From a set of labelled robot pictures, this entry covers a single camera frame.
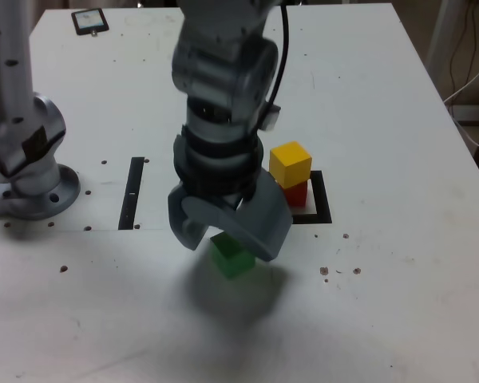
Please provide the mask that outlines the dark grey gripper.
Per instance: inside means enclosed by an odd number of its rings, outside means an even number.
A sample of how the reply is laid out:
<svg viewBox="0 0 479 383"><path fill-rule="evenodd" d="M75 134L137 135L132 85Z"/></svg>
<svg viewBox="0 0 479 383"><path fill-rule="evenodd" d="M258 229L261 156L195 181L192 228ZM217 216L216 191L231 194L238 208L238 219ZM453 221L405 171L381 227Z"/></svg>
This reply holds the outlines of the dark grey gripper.
<svg viewBox="0 0 479 383"><path fill-rule="evenodd" d="M250 200L240 193L193 195L175 186L168 194L168 218L173 234L189 250L216 227L264 262L277 258L293 222L282 189L268 172L259 174Z"/></svg>

